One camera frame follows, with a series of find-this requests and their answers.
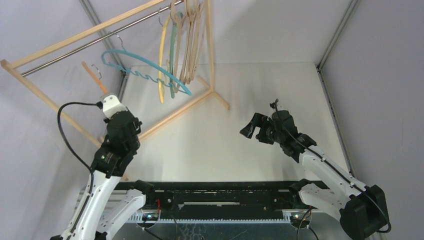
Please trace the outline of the beige plastic hanger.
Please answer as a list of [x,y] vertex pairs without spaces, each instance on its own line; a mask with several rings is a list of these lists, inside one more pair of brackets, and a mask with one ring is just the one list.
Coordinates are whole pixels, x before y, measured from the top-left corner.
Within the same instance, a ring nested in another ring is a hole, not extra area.
[[195,78],[196,73],[196,67],[197,62],[199,58],[200,48],[202,47],[202,39],[203,34],[202,31],[202,14],[204,12],[205,8],[205,2],[197,3],[197,1],[194,1],[195,4],[195,20],[194,20],[194,32],[193,32],[193,42],[192,42],[192,49],[191,49],[191,56],[190,60],[191,63],[189,65],[189,74],[188,74],[188,82],[191,83]]
[[186,65],[185,65],[185,74],[184,74],[184,80],[185,83],[188,85],[191,80],[191,63],[192,63],[192,55],[194,53],[194,43],[195,38],[197,37],[195,34],[195,24],[197,21],[197,17],[199,15],[199,4],[197,0],[193,0],[192,4],[186,0],[185,1],[185,10],[186,10],[186,16],[188,18],[188,34],[187,34],[187,44],[186,44]]
[[172,32],[169,50],[169,67],[173,76],[177,78],[185,15],[181,11],[177,11],[176,0],[172,0],[170,4],[170,19],[172,21]]
[[191,44],[192,44],[192,31],[193,31],[192,23],[194,22],[194,19],[195,19],[195,13],[192,11],[192,4],[188,0],[184,1],[184,7],[185,7],[185,18],[187,22],[187,33],[186,33],[184,58],[182,61],[182,67],[180,71],[179,80],[185,85],[186,84],[186,79],[185,79],[186,67],[188,66],[188,56],[190,54],[189,51],[191,50]]

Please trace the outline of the green wavy wire hanger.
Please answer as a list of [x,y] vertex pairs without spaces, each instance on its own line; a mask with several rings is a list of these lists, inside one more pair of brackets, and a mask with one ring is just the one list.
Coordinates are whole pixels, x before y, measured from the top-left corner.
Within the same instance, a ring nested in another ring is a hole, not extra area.
[[181,33],[182,26],[184,24],[184,14],[177,12],[176,20],[172,21],[172,32],[170,38],[170,50],[169,50],[169,71],[174,77],[176,77],[178,70],[179,53],[181,46]]

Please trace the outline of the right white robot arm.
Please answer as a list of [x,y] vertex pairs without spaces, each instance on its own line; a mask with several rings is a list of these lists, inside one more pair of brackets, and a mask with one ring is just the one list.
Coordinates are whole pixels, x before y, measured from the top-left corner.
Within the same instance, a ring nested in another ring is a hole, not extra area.
[[307,205],[326,213],[352,240],[392,230],[384,191],[376,184],[366,185],[328,157],[315,140],[298,131],[289,111],[275,110],[272,116],[256,112],[239,133],[260,143],[278,144],[286,156],[326,185],[322,189],[305,178],[292,184],[289,203],[293,207]]

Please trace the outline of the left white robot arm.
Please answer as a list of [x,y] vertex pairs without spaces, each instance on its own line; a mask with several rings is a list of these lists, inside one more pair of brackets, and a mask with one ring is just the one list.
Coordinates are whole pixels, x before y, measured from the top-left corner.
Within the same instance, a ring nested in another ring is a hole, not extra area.
[[102,217],[108,200],[140,148],[141,122],[128,109],[106,117],[107,134],[88,166],[89,180],[69,225],[54,240],[111,240],[142,207],[156,203],[154,186],[137,180],[126,197]]

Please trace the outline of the metal hanging rod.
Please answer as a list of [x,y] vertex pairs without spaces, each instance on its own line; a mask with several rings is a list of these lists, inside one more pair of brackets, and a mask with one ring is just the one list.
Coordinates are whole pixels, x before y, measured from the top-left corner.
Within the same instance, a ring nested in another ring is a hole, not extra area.
[[[115,24],[123,21],[123,20],[126,20],[129,17],[132,17],[132,16],[134,16],[134,15],[136,15],[136,14],[138,14],[138,13],[140,13],[140,12],[142,12],[142,11],[148,9],[148,8],[154,7],[154,6],[158,5],[158,4],[160,4],[161,2],[162,2],[161,0],[151,0],[151,1],[147,2],[147,3],[144,3],[144,4],[142,4],[142,5],[134,8],[132,10],[129,10],[129,11],[125,12],[125,13],[120,14],[119,16],[113,17],[112,19],[109,19],[106,22],[102,22],[102,23],[100,23],[98,25],[95,25],[92,28],[83,31],[82,33],[78,33],[75,36],[72,36],[70,38],[67,38],[67,39],[65,39],[65,40],[63,40],[63,41],[61,41],[59,43],[55,43],[52,46],[49,46],[49,47],[47,47],[45,49],[42,49],[42,50],[40,50],[40,51],[38,51],[36,53],[33,53],[32,55],[30,55],[28,57],[24,57],[24,58],[22,58],[20,60],[17,60],[16,62],[12,63],[12,66],[15,69],[17,69],[19,67],[24,66],[25,64],[29,64],[29,63],[31,63],[31,62],[33,62],[33,61],[35,61],[35,60],[37,60],[37,59],[39,59],[41,57],[44,57],[46,55],[49,55],[49,54],[51,54],[53,52],[56,52],[58,50],[61,50],[64,47],[67,47],[67,46],[69,46],[69,45],[71,45],[71,44],[73,44],[75,42],[78,42],[78,41],[86,38],[86,37],[89,37],[89,36],[91,36],[91,35],[93,35],[95,33],[98,33],[100,31],[106,29],[107,27],[110,27],[112,25],[115,25]],[[183,2],[184,2],[183,0],[178,0],[178,1],[176,1],[175,6],[177,6],[179,4],[182,4]],[[27,71],[24,71],[24,72],[21,73],[21,75],[22,75],[22,77],[27,77],[27,76],[30,76],[30,75],[32,75],[34,73],[37,73],[37,72],[41,71],[41,70],[44,70],[44,69],[46,69],[46,68],[48,68],[48,67],[50,67],[50,66],[52,66],[52,65],[54,65],[54,64],[56,64],[58,62],[61,62],[61,61],[65,60],[65,59],[67,59],[67,58],[69,58],[69,57],[71,57],[71,56],[73,56],[73,55],[75,55],[75,54],[77,54],[77,53],[79,53],[79,52],[81,52],[81,51],[83,51],[83,50],[85,50],[85,49],[93,46],[93,45],[96,45],[96,44],[98,44],[98,43],[100,43],[100,42],[102,42],[102,41],[110,38],[111,36],[113,36],[115,34],[118,34],[120,32],[123,32],[123,31],[125,31],[125,30],[127,30],[127,29],[129,29],[129,28],[131,28],[131,27],[133,27],[133,26],[135,26],[137,24],[139,24],[139,23],[142,23],[142,22],[144,22],[144,21],[146,21],[148,19],[151,19],[151,18],[153,18],[155,16],[159,16],[161,13],[164,13],[166,11],[169,11],[170,8],[171,8],[170,7],[170,4],[167,5],[167,6],[164,6],[164,7],[160,8],[160,9],[158,9],[157,11],[151,12],[151,13],[149,13],[149,14],[141,17],[141,18],[138,18],[138,19],[136,19],[134,21],[131,21],[131,22],[129,22],[129,23],[127,23],[127,24],[125,24],[125,25],[117,28],[117,29],[114,29],[112,31],[107,32],[106,34],[100,35],[99,37],[95,38],[94,40],[91,40],[91,41],[89,41],[89,42],[87,42],[85,44],[82,44],[82,45],[74,48],[73,50],[71,50],[69,52],[66,52],[64,54],[61,54],[61,55],[59,55],[59,56],[57,56],[57,57],[55,57],[55,58],[53,58],[53,59],[51,59],[51,60],[49,60],[49,61],[41,64],[41,65],[38,65],[38,66],[33,67],[33,68],[31,68],[31,69],[29,69]]]

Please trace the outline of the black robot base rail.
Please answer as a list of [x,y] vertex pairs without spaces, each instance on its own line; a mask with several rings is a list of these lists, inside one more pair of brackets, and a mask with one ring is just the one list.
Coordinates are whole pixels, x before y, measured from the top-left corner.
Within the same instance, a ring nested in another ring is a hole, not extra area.
[[309,206],[291,193],[294,181],[153,182],[141,208],[177,221],[274,221]]

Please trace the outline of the wooden clothes rack frame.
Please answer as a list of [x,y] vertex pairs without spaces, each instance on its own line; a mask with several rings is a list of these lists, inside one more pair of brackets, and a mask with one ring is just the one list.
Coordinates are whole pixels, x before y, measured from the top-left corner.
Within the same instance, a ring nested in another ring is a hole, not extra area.
[[[221,104],[226,108],[230,108],[230,104],[216,91],[216,84],[215,84],[215,56],[214,56],[214,40],[213,40],[213,31],[212,31],[212,4],[211,1],[205,0],[204,1],[206,5],[206,36],[207,36],[207,53],[209,58],[209,80],[210,82],[207,83],[204,79],[201,77],[198,78],[198,80],[207,87],[207,90],[202,93],[200,96],[194,98],[193,100],[189,101],[187,104],[183,105],[176,111],[172,112],[170,115],[166,116],[164,119],[150,127],[148,130],[146,130],[144,133],[142,133],[139,136],[140,140],[145,140],[155,132],[157,132],[159,129],[164,127],[165,125],[169,124],[176,118],[182,116],[189,110],[193,109],[203,101],[205,101],[209,97],[215,97],[217,100],[221,102]],[[6,70],[11,76],[13,76],[15,79],[17,79],[21,84],[23,84],[26,88],[28,88],[33,94],[35,94],[40,100],[42,100],[45,104],[47,104],[51,109],[53,109],[55,112],[59,111],[59,106],[56,102],[54,102],[50,97],[48,97],[42,90],[40,90],[33,82],[31,82],[27,77],[23,77],[21,75],[21,72],[19,72],[18,68],[14,68],[12,66],[12,63],[14,62],[8,62],[6,59],[1,60],[0,64],[1,67]]]

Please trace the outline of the right aluminium frame post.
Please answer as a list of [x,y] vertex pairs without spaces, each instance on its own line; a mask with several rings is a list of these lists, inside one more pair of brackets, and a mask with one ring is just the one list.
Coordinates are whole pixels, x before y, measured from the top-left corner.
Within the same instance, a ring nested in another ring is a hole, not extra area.
[[351,163],[348,147],[347,147],[346,142],[343,138],[343,133],[342,133],[341,128],[340,128],[338,117],[337,117],[337,114],[336,114],[336,111],[335,111],[336,109],[335,109],[334,101],[332,100],[332,96],[331,96],[331,93],[330,93],[329,88],[328,88],[328,81],[325,78],[324,70],[325,70],[326,64],[327,64],[332,52],[334,51],[335,47],[337,46],[341,36],[344,33],[344,30],[346,29],[347,25],[349,24],[351,18],[354,16],[356,9],[357,9],[358,5],[361,4],[361,2],[362,2],[361,0],[350,0],[349,1],[349,3],[347,5],[341,19],[340,19],[335,31],[333,32],[326,48],[324,49],[322,56],[320,57],[318,64],[315,66],[316,71],[317,71],[318,76],[319,76],[319,79],[320,79],[320,83],[321,83],[323,93],[324,93],[325,98],[326,98],[326,102],[327,102],[329,111],[331,113],[331,118],[332,118],[335,130],[336,130],[336,133],[337,133],[338,141],[341,145],[342,153],[343,153],[346,165],[347,165],[348,172],[350,174],[353,174],[353,175],[355,175],[355,169],[353,168],[353,165]]

